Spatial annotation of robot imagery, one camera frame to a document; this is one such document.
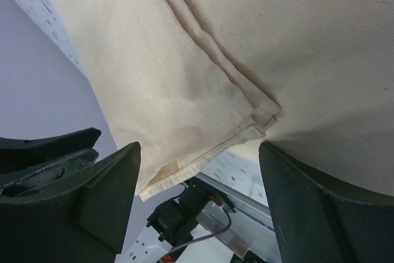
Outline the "beige cloth mat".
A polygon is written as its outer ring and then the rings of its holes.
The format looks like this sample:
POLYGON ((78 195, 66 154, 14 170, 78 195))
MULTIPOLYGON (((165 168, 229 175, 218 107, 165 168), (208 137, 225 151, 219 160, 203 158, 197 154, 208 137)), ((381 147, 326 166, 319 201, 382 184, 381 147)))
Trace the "beige cloth mat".
POLYGON ((393 194, 393 0, 49 0, 143 200, 255 139, 393 194))

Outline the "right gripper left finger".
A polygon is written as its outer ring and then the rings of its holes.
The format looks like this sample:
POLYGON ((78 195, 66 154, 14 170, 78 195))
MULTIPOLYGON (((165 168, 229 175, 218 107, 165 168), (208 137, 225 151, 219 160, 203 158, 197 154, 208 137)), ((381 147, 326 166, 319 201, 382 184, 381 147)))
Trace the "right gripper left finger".
POLYGON ((2 262, 114 262, 123 249, 141 162, 131 143, 97 161, 57 160, 57 180, 1 197, 2 262))

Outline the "aluminium rail frame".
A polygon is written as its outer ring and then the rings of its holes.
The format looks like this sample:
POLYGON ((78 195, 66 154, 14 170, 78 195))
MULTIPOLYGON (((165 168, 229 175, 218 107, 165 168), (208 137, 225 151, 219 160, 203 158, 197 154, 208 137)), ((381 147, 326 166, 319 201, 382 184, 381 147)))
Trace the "aluminium rail frame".
POLYGON ((196 177, 226 194, 234 204, 235 211, 231 214, 233 224, 230 229, 249 247, 250 251, 267 262, 281 262, 268 207, 203 173, 199 173, 196 177))

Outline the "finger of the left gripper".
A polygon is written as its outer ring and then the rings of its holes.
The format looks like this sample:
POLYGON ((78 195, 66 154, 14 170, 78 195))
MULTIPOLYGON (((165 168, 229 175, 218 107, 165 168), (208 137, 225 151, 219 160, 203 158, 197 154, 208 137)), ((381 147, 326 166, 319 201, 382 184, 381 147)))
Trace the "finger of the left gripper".
POLYGON ((19 171, 87 148, 101 136, 96 128, 35 140, 1 139, 1 170, 19 171))
POLYGON ((1 196, 14 197, 68 177, 95 163, 99 153, 84 149, 15 172, 1 174, 1 196))

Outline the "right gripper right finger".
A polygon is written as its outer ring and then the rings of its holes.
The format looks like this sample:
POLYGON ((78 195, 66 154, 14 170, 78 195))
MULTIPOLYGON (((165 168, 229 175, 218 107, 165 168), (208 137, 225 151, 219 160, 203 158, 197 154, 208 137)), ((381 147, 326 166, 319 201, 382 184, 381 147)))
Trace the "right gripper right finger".
POLYGON ((283 262, 393 262, 393 197, 304 164, 268 142, 259 163, 283 262))

